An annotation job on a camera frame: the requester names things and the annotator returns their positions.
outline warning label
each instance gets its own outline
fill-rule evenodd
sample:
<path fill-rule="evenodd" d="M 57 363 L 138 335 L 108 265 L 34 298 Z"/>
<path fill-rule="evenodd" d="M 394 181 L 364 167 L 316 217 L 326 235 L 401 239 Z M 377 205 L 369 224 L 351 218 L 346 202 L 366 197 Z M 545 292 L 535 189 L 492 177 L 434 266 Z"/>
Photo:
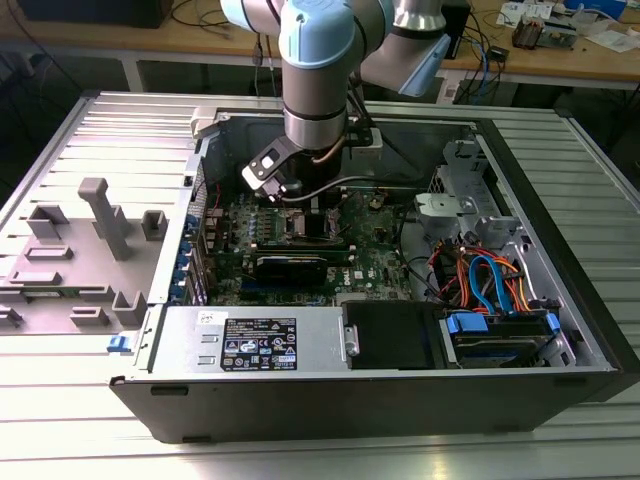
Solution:
<path fill-rule="evenodd" d="M 228 318 L 220 364 L 227 372 L 295 370 L 296 341 L 295 318 Z"/>

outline table leg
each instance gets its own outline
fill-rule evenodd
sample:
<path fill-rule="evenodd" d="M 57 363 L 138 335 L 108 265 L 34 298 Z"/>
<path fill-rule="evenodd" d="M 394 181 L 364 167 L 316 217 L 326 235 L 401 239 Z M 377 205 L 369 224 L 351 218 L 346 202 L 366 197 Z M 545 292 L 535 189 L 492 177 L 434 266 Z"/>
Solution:
<path fill-rule="evenodd" d="M 467 78 L 466 70 L 445 70 L 436 103 L 453 103 L 460 88 L 460 82 L 465 78 Z"/>
<path fill-rule="evenodd" d="M 146 91 L 142 72 L 140 71 L 138 61 L 133 57 L 123 57 L 120 59 L 124 74 L 127 77 L 129 90 L 132 92 Z"/>
<path fill-rule="evenodd" d="M 2 53 L 7 63 L 9 63 L 15 70 L 18 70 L 23 77 L 31 78 L 35 75 L 29 56 L 24 53 L 6 52 Z"/>

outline yellow wire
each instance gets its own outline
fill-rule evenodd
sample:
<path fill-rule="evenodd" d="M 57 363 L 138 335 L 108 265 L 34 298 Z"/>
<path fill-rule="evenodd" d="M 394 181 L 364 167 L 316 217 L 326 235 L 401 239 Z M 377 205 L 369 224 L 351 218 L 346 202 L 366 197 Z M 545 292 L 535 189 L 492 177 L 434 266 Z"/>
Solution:
<path fill-rule="evenodd" d="M 531 312 L 532 310 L 529 308 L 529 304 L 527 303 L 527 299 L 524 296 L 524 282 L 522 278 L 520 278 L 520 296 L 522 297 L 522 305 L 524 306 L 527 312 Z"/>

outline metal slotted surface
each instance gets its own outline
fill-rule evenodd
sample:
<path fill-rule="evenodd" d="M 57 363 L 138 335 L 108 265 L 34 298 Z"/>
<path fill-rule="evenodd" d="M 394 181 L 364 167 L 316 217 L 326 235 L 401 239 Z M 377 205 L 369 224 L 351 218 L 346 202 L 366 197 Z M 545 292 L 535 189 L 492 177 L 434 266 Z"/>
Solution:
<path fill-rule="evenodd" d="M 574 122 L 559 119 L 557 129 L 552 132 L 538 130 L 537 122 L 496 124 L 613 318 L 637 346 L 640 340 L 637 191 L 618 176 L 610 161 L 583 137 Z M 553 162 L 552 172 L 547 168 L 549 162 Z"/>
<path fill-rule="evenodd" d="M 130 140 L 130 148 L 149 145 L 144 143 L 145 139 L 153 139 L 150 149 L 160 148 L 159 139 L 167 144 L 175 139 L 188 141 L 189 112 L 203 104 L 214 106 L 215 102 L 204 96 L 102 95 L 80 113 L 85 120 L 73 127 L 75 134 L 71 138 L 75 144 L 66 142 L 61 148 L 93 148 L 97 145 L 92 142 L 104 143 L 112 134 Z M 623 249 L 630 254 L 638 248 L 633 242 L 638 239 L 640 228 L 637 215 L 633 209 L 621 207 L 611 211 L 594 203 L 604 199 L 611 201 L 610 205 L 625 205 L 624 196 L 616 193 L 613 184 L 612 179 L 618 181 L 615 174 L 604 173 L 603 167 L 589 157 L 586 144 L 580 148 L 579 140 L 564 120 L 543 110 L 471 110 L 399 104 L 372 104 L 370 110 L 495 119 L 543 201 L 553 207 L 548 208 L 572 248 L 582 252 L 581 261 L 587 272 L 603 297 L 607 297 L 609 308 L 636 353 L 640 353 L 638 305 L 632 297 L 633 284 L 640 281 L 638 270 L 632 266 L 640 256 L 616 260 Z M 56 162 L 73 165 L 68 163 L 72 158 L 63 160 Z M 158 170 L 142 171 L 143 162 L 162 162 L 165 170 L 168 165 L 179 163 L 170 159 L 136 160 L 131 162 L 135 165 L 134 173 L 112 171 L 120 166 L 118 160 L 111 160 L 106 164 L 111 173 L 127 174 L 112 177 L 112 187 L 120 182 L 118 188 L 135 188 L 127 186 L 132 174 L 155 177 Z M 164 175 L 170 178 L 173 173 Z M 162 181 L 170 182 L 164 175 Z M 55 186 L 69 186 L 64 182 L 72 180 L 59 176 Z M 590 210 L 580 211 L 580 201 L 568 203 L 558 198 L 586 198 L 589 202 L 585 205 Z M 629 240 L 620 237 L 623 233 Z M 109 336 L 104 335 L 0 337 L 0 459 L 9 460 L 0 461 L 0 477 L 111 479 L 116 472 L 140 478 L 159 473 L 160 478 L 180 479 L 493 480 L 640 476 L 639 386 L 605 404 L 571 408 L 532 433 L 165 445 L 153 440 L 148 430 L 108 390 L 106 380 L 112 374 L 122 373 L 131 361 L 131 357 L 108 356 L 105 352 L 108 340 Z"/>
<path fill-rule="evenodd" d="M 32 234 L 25 220 L 36 205 L 57 204 L 68 218 L 93 218 L 78 196 L 85 177 L 105 178 L 107 197 L 127 219 L 141 219 L 146 210 L 171 217 L 194 148 L 189 128 L 193 108 L 128 106 L 111 103 L 108 96 L 81 103 L 77 116 L 70 116 L 70 128 L 54 139 L 56 148 L 41 157 L 41 174 L 2 229 L 0 278 Z"/>

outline black cable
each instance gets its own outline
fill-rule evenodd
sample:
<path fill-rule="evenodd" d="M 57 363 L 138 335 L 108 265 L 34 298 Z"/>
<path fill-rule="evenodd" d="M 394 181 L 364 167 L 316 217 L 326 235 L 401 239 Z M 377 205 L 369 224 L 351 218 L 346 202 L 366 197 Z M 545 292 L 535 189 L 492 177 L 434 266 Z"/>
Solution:
<path fill-rule="evenodd" d="M 273 18 L 275 18 L 276 22 L 278 22 L 278 26 L 280 26 L 280 14 L 278 13 L 278 10 L 276 10 L 276 7 L 273 6 L 273 1 L 267 0 L 267 6 L 271 11 L 271 15 L 273 15 Z"/>
<path fill-rule="evenodd" d="M 47 97 L 46 95 L 40 95 L 39 93 L 33 93 L 33 92 L 29 91 L 29 89 L 24 85 L 25 80 L 27 80 L 29 77 L 25 77 L 25 76 L 24 76 L 24 75 L 22 75 L 19 71 L 15 70 L 15 69 L 11 66 L 11 64 L 10 64 L 9 62 L 7 62 L 7 61 L 4 59 L 4 57 L 0 56 L 0 61 L 4 64 L 4 66 L 7 68 L 7 70 L 9 70 L 9 71 L 11 72 L 11 74 L 12 74 L 12 75 L 17 75 L 17 76 L 19 76 L 19 77 L 20 77 L 19 81 L 18 81 L 16 84 L 14 84 L 14 85 L 10 86 L 9 94 L 11 93 L 11 89 L 12 89 L 15 85 L 19 85 L 19 86 L 20 86 L 20 88 L 24 91 L 24 93 L 25 93 L 27 96 L 32 97 L 32 98 L 35 98 L 35 99 L 40 100 L 40 101 L 42 101 L 42 100 L 46 100 L 46 101 L 47 101 L 47 102 L 49 102 L 51 105 L 53 105 L 53 106 L 55 106 L 55 107 L 59 108 L 62 112 L 64 112 L 64 116 L 67 116 L 67 115 L 69 114 L 69 110 L 67 110 L 65 107 L 63 107 L 62 105 L 60 105 L 60 104 L 59 104 L 58 102 L 56 102 L 55 100 L 52 100 L 51 98 Z M 41 110 L 45 115 L 51 116 L 51 115 L 49 114 L 49 112 L 47 112 L 46 110 L 44 110 L 44 108 L 42 108 L 42 107 L 41 107 L 41 108 L 40 108 L 40 110 Z"/>
<path fill-rule="evenodd" d="M 4 178 L 0 178 L 0 183 L 2 183 L 3 185 L 5 185 L 9 190 L 13 191 L 16 189 L 15 185 L 11 185 L 9 182 L 7 182 Z"/>
<path fill-rule="evenodd" d="M 373 120 L 373 118 L 369 114 L 369 111 L 367 110 L 364 100 L 360 97 L 360 94 L 358 93 L 358 89 L 355 87 L 353 82 L 349 82 L 349 89 L 351 90 L 352 96 L 347 95 L 347 99 L 349 99 L 349 102 L 351 103 L 353 108 L 356 109 L 356 111 L 359 113 L 361 117 L 364 117 L 364 119 L 368 122 L 369 127 L 377 127 L 376 122 Z M 382 141 L 386 143 L 387 146 L 391 150 L 393 150 L 400 158 L 402 158 L 413 170 L 415 170 L 415 172 L 418 175 L 421 175 L 422 172 L 418 167 L 416 167 L 416 165 L 408 157 L 408 155 L 404 153 L 395 143 L 393 143 L 391 139 L 387 137 L 387 135 L 380 128 L 378 128 L 378 130 L 380 130 L 380 137 L 382 138 Z"/>
<path fill-rule="evenodd" d="M 271 53 L 271 39 L 269 35 L 265 35 L 267 42 L 267 55 L 269 57 L 269 72 L 271 73 L 271 87 L 273 88 L 273 96 L 278 96 L 278 89 L 276 88 L 276 76 L 273 71 L 273 54 Z"/>
<path fill-rule="evenodd" d="M 298 202 L 304 202 L 307 200 L 311 200 L 314 197 L 317 197 L 318 195 L 320 195 L 323 192 L 326 192 L 327 190 L 330 190 L 334 187 L 337 187 L 338 185 L 344 185 L 345 183 L 352 183 L 352 182 L 372 182 L 372 183 L 377 183 L 380 185 L 396 185 L 396 186 L 405 186 L 405 187 L 419 187 L 419 184 L 421 182 L 423 182 L 424 179 L 420 178 L 418 180 L 388 180 L 385 178 L 380 178 L 380 177 L 374 177 L 372 175 L 351 175 L 349 177 L 342 177 L 342 178 L 338 178 L 337 180 L 334 180 L 333 182 L 327 183 L 325 186 L 314 190 L 311 193 L 308 193 L 307 195 L 303 195 L 301 197 L 282 197 L 281 200 L 284 203 L 298 203 Z"/>
<path fill-rule="evenodd" d="M 404 229 L 404 224 L 407 222 L 407 216 L 409 215 L 409 211 L 411 210 L 412 207 L 413 207 L 413 201 L 411 201 L 407 206 L 407 208 L 405 208 L 404 214 L 402 215 L 402 219 L 400 220 L 400 225 L 398 226 L 398 257 L 400 257 L 400 263 L 407 269 L 407 271 L 411 275 L 413 275 L 420 283 L 426 286 L 427 289 L 429 289 L 429 291 L 437 297 L 439 293 L 438 290 L 433 285 L 431 285 L 426 278 L 424 278 L 422 275 L 416 272 L 416 270 L 410 265 L 412 261 L 418 259 L 419 257 L 415 257 L 411 259 L 411 262 L 408 262 L 402 250 L 402 230 Z"/>
<path fill-rule="evenodd" d="M 498 73 L 496 73 L 491 80 L 489 80 L 487 83 L 484 84 L 484 88 L 485 88 L 484 93 L 481 93 L 481 94 L 479 93 L 480 89 L 482 88 L 482 86 L 478 85 L 475 88 L 475 90 L 469 91 L 469 94 L 468 94 L 469 98 L 475 97 L 477 95 L 479 95 L 480 97 L 486 97 L 490 93 L 497 91 L 497 89 L 500 87 L 500 81 L 501 81 L 501 78 L 502 78 L 502 73 L 504 72 L 504 65 L 501 62 L 498 62 L 498 61 L 496 61 L 496 65 L 498 65 Z M 487 89 L 487 87 L 489 85 L 491 85 L 492 83 L 493 83 L 492 88 L 490 90 Z"/>
<path fill-rule="evenodd" d="M 16 23 L 16 25 L 18 26 L 18 28 L 20 28 L 20 30 L 22 30 L 22 33 L 24 33 L 24 35 L 36 46 L 38 47 L 38 49 L 44 54 L 46 55 L 52 62 L 53 64 L 58 68 L 58 70 L 60 70 L 60 73 L 62 73 L 65 77 L 67 77 L 67 79 L 73 83 L 73 85 L 78 89 L 78 91 L 82 91 L 82 87 L 80 86 L 80 84 L 78 82 L 76 82 L 74 80 L 74 78 L 69 75 L 69 73 L 60 66 L 60 64 L 56 61 L 55 58 L 53 58 L 53 56 L 42 46 L 40 45 L 40 42 L 38 42 L 28 31 L 27 29 L 24 27 L 24 25 L 22 25 L 22 23 L 20 23 L 20 20 L 18 19 L 16 12 L 13 10 L 13 7 L 11 6 L 11 1 L 10 0 L 5 0 L 5 4 L 7 5 L 7 9 L 9 10 L 9 13 L 11 14 L 11 16 L 13 17 L 13 21 Z"/>
<path fill-rule="evenodd" d="M 256 44 L 253 47 L 253 56 L 252 61 L 255 66 L 254 68 L 254 77 L 253 77 L 253 86 L 256 89 L 256 96 L 260 96 L 260 90 L 258 88 L 258 70 L 262 66 L 264 62 L 264 51 L 262 50 L 262 42 L 260 41 L 261 35 L 256 34 Z"/>
<path fill-rule="evenodd" d="M 183 1 L 182 1 L 182 2 L 180 2 L 178 5 L 176 5 L 175 7 L 173 7 L 173 8 L 171 9 L 171 13 L 170 13 L 171 18 L 172 18 L 174 21 L 178 22 L 180 25 L 185 25 L 185 26 L 187 26 L 187 27 L 200 27 L 200 28 L 202 28 L 202 27 L 217 27 L 217 26 L 220 26 L 220 25 L 226 25 L 227 23 L 229 23 L 227 20 L 220 21 L 220 22 L 215 22 L 215 23 L 211 23 L 211 22 L 207 22 L 207 21 L 204 19 L 205 17 L 207 17 L 207 16 L 211 15 L 212 13 L 219 13 L 219 12 L 222 12 L 222 10 L 221 10 L 221 9 L 219 9 L 219 8 L 218 8 L 218 9 L 214 9 L 214 10 L 209 10 L 209 11 L 207 11 L 207 12 L 203 13 L 202 15 L 200 15 L 200 16 L 198 17 L 198 23 L 187 22 L 187 21 L 185 21 L 185 20 L 182 20 L 182 19 L 178 18 L 178 17 L 176 16 L 176 13 L 178 12 L 178 10 L 180 10 L 182 7 L 184 7 L 185 5 L 187 5 L 187 4 L 191 3 L 191 2 L 193 2 L 193 0 L 183 0 Z"/>

